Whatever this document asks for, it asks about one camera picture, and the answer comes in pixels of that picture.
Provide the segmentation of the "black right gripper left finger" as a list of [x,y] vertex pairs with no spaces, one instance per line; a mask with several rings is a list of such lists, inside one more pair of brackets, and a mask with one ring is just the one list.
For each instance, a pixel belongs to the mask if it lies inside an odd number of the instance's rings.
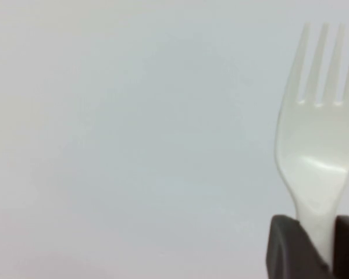
[[333,278],[301,224],[285,215],[271,219],[266,269],[269,279]]

